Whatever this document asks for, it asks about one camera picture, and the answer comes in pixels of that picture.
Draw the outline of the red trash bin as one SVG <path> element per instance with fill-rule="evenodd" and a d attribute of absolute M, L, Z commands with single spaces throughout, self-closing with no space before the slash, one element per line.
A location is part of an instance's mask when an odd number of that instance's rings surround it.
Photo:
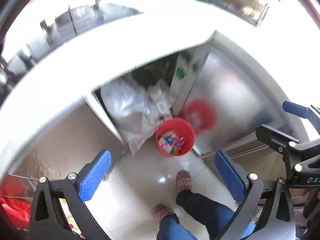
<path fill-rule="evenodd" d="M 165 120 L 156 131 L 157 148 L 166 157 L 179 157 L 191 151 L 195 132 L 191 124 L 182 118 Z"/>

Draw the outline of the red plastic bag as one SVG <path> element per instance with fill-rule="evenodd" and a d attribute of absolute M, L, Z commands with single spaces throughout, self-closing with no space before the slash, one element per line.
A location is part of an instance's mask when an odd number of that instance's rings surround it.
<path fill-rule="evenodd" d="M 27 229 L 30 224 L 31 204 L 24 200 L 25 192 L 15 176 L 7 174 L 1 181 L 1 207 L 18 229 Z"/>

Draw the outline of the right leg dark jeans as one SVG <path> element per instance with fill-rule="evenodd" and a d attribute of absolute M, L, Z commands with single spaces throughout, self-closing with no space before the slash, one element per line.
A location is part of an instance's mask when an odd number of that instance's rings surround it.
<path fill-rule="evenodd" d="M 176 204 L 206 227 L 210 239 L 215 239 L 234 215 L 229 207 L 190 190 L 181 191 Z"/>

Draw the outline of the steel cabinet door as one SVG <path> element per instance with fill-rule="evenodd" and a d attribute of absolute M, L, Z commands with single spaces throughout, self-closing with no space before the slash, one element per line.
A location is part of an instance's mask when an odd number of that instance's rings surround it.
<path fill-rule="evenodd" d="M 275 87 L 267 88 L 246 65 L 236 64 L 216 48 L 182 51 L 177 67 L 187 73 L 172 110 L 193 125 L 193 149 L 198 155 L 249 144 L 256 140 L 255 129 L 261 124 L 292 131 Z"/>

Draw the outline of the pink right slipper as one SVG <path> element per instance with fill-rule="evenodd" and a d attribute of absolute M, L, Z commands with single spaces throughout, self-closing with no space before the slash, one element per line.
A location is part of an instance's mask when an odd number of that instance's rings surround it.
<path fill-rule="evenodd" d="M 187 171 L 179 171 L 176 176 L 177 194 L 185 190 L 191 190 L 191 175 Z"/>

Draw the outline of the pink slipper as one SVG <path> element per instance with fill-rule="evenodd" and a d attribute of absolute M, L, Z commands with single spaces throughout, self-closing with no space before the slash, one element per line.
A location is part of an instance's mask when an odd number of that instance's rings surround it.
<path fill-rule="evenodd" d="M 185 190 L 191 190 L 191 175 L 187 171 L 179 171 L 176 176 L 177 194 Z"/>
<path fill-rule="evenodd" d="M 172 209 L 168 208 L 163 204 L 158 204 L 152 208 L 152 216 L 154 217 L 157 222 L 160 222 L 163 218 L 167 217 L 168 215 L 172 215 Z"/>

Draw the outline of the left leg blue jeans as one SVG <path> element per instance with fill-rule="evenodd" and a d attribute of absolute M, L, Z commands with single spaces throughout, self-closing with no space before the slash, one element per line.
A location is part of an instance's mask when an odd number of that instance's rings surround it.
<path fill-rule="evenodd" d="M 175 213 L 163 217 L 159 223 L 157 240 L 191 240 L 196 237 L 183 226 Z"/>

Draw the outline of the pink left slipper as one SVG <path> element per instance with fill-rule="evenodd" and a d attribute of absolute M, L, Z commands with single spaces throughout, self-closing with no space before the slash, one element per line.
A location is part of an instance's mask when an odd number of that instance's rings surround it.
<path fill-rule="evenodd" d="M 168 208 L 163 204 L 158 204 L 152 208 L 152 216 L 154 217 L 157 222 L 160 222 L 163 218 L 167 217 L 168 215 L 172 215 L 172 209 Z"/>

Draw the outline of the green round sticker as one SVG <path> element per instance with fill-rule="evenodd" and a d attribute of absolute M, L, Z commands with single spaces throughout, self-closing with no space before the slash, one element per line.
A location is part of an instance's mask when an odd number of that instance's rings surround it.
<path fill-rule="evenodd" d="M 185 77 L 185 69 L 183 67 L 178 67 L 176 69 L 176 77 L 179 80 L 183 80 L 184 79 L 184 77 Z"/>

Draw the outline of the crumpled white bag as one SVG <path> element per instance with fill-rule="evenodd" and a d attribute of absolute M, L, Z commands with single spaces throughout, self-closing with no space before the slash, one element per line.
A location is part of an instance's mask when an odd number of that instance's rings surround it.
<path fill-rule="evenodd" d="M 148 87 L 147 93 L 160 116 L 165 120 L 172 118 L 172 106 L 176 99 L 170 94 L 168 84 L 163 79 L 159 79 L 155 85 Z"/>

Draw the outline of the white woven sack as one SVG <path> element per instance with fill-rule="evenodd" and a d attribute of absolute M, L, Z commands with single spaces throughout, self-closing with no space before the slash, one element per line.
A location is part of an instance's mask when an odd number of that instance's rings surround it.
<path fill-rule="evenodd" d="M 134 80 L 116 79 L 101 87 L 100 92 L 109 116 L 135 154 L 162 123 L 155 104 Z"/>

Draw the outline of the steel sink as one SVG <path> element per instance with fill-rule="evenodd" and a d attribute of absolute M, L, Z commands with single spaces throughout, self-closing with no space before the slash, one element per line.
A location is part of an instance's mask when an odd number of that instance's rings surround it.
<path fill-rule="evenodd" d="M 95 0 L 93 5 L 68 8 L 57 16 L 52 25 L 43 20 L 40 23 L 41 37 L 25 44 L 8 61 L 1 56 L 1 102 L 33 66 L 64 43 L 103 24 L 141 13 L 137 9 L 113 3 L 100 6 L 100 1 Z"/>

